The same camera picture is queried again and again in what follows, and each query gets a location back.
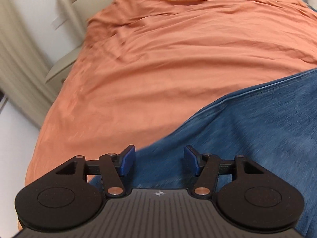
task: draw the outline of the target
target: blue blanket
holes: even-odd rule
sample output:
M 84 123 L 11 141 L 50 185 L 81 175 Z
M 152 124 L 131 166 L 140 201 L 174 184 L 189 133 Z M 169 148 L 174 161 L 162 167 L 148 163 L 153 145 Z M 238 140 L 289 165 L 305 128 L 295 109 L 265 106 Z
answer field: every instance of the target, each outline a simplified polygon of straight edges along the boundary
M 222 159 L 245 154 L 296 187 L 305 198 L 297 230 L 317 237 L 317 69 L 228 94 L 176 131 L 137 152 L 125 185 L 183 188 L 195 179 L 185 145 Z M 218 189 L 230 181 L 221 176 Z M 100 178 L 92 181 L 100 185 Z

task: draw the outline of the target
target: white circular symbol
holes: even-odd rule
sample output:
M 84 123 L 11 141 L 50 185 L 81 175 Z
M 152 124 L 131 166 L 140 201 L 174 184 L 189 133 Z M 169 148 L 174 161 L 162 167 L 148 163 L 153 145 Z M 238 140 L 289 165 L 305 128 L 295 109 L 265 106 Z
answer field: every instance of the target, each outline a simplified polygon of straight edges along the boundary
M 157 195 L 157 196 L 162 196 L 162 195 L 164 195 L 164 192 L 162 192 L 162 191 L 157 191 L 156 193 L 154 193 L 155 195 Z

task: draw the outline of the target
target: copper screw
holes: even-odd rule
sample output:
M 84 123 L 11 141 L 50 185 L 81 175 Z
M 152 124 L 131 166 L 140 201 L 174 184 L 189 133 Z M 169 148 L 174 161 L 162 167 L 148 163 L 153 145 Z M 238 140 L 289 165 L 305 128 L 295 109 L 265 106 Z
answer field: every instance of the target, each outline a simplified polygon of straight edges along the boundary
M 210 189 L 206 187 L 198 187 L 195 189 L 195 193 L 198 195 L 207 195 L 210 193 Z
M 120 195 L 123 192 L 123 189 L 120 187 L 111 187 L 108 189 L 108 193 L 111 195 Z

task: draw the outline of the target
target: orange blanket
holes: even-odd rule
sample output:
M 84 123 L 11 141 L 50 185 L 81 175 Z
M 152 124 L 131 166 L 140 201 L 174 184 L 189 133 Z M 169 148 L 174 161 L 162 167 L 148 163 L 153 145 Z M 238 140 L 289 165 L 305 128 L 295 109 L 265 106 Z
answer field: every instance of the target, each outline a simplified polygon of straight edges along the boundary
M 74 155 L 140 149 L 223 95 L 316 62 L 317 14 L 301 0 L 114 0 L 89 21 L 26 184 Z

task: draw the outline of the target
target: white floor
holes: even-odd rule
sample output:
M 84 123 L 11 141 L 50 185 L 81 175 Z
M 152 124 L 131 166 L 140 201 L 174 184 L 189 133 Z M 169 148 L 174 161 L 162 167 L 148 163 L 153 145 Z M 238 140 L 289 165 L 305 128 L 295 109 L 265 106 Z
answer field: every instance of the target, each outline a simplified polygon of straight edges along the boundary
M 39 130 L 10 102 L 0 113 L 0 237 L 18 232 L 14 198 L 24 187 Z

